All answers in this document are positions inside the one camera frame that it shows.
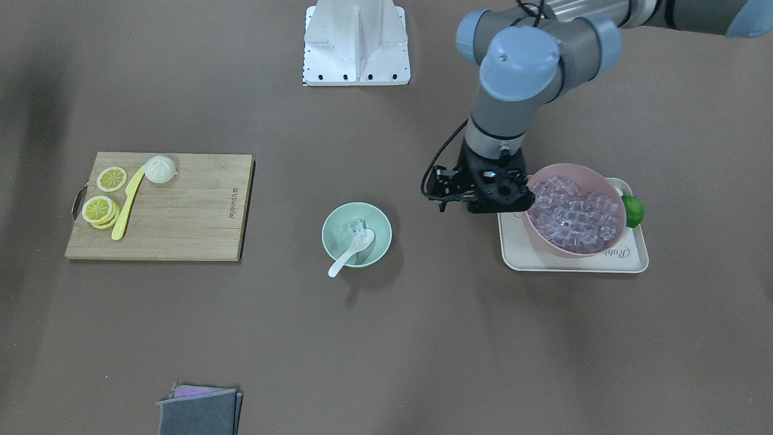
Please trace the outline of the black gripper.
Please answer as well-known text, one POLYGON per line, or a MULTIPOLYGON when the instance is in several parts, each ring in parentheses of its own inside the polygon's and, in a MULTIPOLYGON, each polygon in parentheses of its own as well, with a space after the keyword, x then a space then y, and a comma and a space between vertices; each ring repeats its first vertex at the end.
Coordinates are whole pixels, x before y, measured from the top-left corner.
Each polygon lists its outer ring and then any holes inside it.
POLYGON ((533 206, 536 197, 527 187, 521 150, 511 156, 500 151, 499 157, 486 159, 463 143, 457 165, 450 169, 436 164, 450 143, 441 145, 422 177, 422 195, 437 202, 441 212, 449 202, 467 204, 472 214, 524 212, 533 206))

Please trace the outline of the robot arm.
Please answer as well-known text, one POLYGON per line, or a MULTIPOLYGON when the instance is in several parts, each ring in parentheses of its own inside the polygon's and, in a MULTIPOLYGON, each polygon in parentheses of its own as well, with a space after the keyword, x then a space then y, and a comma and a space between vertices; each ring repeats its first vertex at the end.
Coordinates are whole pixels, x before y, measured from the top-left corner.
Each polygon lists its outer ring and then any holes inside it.
POLYGON ((756 38, 771 32, 770 1, 519 1, 505 11, 469 12, 456 33, 461 56, 480 69, 453 168, 435 160, 420 192, 444 211, 523 212, 535 201, 521 146, 537 110, 607 71, 622 51, 622 28, 756 38))

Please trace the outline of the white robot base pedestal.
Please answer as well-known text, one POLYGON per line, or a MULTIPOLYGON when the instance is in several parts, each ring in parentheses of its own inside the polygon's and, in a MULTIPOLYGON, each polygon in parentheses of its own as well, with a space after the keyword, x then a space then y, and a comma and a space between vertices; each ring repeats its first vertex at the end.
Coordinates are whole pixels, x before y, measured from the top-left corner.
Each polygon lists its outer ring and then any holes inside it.
POLYGON ((304 86, 396 86, 411 80, 404 8, 318 1, 304 14, 304 86))

